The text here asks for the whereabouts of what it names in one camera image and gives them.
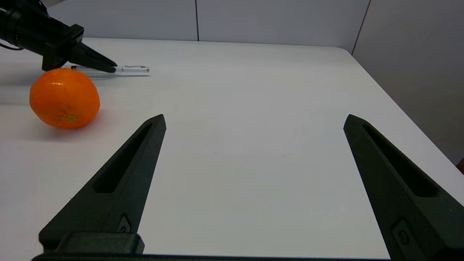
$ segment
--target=clear plastic pen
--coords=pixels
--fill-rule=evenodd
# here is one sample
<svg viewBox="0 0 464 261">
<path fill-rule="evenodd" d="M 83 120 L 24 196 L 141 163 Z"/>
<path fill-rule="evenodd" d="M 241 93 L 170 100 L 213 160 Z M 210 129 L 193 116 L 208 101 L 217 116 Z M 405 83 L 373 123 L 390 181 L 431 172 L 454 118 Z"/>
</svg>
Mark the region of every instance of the clear plastic pen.
<svg viewBox="0 0 464 261">
<path fill-rule="evenodd" d="M 81 66 L 81 65 L 73 65 L 71 66 L 71 69 L 74 69 L 80 72 L 101 72 L 99 70 L 88 68 L 88 67 Z M 134 66 L 124 65 L 124 66 L 115 67 L 115 69 L 116 69 L 115 71 L 116 73 L 143 73 L 143 74 L 150 73 L 150 68 L 143 66 L 143 65 L 134 65 Z"/>
</svg>

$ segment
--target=mandarin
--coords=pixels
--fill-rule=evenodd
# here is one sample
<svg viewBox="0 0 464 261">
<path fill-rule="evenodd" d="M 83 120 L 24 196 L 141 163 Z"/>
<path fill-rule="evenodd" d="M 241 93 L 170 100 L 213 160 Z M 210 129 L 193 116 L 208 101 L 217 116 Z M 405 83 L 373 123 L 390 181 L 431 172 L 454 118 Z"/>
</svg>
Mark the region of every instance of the mandarin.
<svg viewBox="0 0 464 261">
<path fill-rule="evenodd" d="M 100 97 L 87 75 L 58 68 L 45 72 L 32 84 L 29 105 L 44 123 L 77 129 L 93 120 L 100 109 Z"/>
</svg>

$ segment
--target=white wall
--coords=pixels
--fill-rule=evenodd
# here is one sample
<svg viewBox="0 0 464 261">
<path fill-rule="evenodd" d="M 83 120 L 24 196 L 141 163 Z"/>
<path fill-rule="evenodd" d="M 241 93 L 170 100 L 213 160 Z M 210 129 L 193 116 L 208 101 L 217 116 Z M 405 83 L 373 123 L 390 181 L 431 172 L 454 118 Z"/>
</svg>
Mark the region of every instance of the white wall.
<svg viewBox="0 0 464 261">
<path fill-rule="evenodd" d="M 453 163 L 464 157 L 464 0 L 372 0 L 353 56 Z"/>
<path fill-rule="evenodd" d="M 369 0 L 197 0 L 200 41 L 352 52 Z"/>
<path fill-rule="evenodd" d="M 195 0 L 66 0 L 48 13 L 89 37 L 198 39 Z"/>
</svg>

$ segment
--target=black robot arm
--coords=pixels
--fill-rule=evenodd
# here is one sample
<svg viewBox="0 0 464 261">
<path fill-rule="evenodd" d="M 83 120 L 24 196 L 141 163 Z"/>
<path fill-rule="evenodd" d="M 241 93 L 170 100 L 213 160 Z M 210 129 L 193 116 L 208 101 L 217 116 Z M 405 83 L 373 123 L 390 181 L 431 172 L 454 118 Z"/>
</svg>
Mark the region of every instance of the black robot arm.
<svg viewBox="0 0 464 261">
<path fill-rule="evenodd" d="M 39 0 L 0 1 L 0 39 L 43 56 L 42 70 L 66 62 L 115 72 L 115 62 L 82 43 L 84 28 L 50 17 Z"/>
</svg>

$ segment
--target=white table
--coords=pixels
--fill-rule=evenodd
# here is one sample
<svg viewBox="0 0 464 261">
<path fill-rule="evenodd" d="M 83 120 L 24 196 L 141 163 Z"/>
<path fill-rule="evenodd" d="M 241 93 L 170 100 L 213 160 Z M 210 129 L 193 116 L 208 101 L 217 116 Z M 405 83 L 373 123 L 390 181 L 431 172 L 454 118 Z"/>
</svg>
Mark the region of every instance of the white table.
<svg viewBox="0 0 464 261">
<path fill-rule="evenodd" d="M 150 77 L 92 76 L 95 120 L 28 106 L 41 57 L 0 50 L 0 260 L 39 231 L 147 118 L 168 130 L 139 228 L 145 253 L 388 258 L 343 124 L 373 124 L 459 202 L 464 177 L 338 48 L 85 39 Z"/>
</svg>

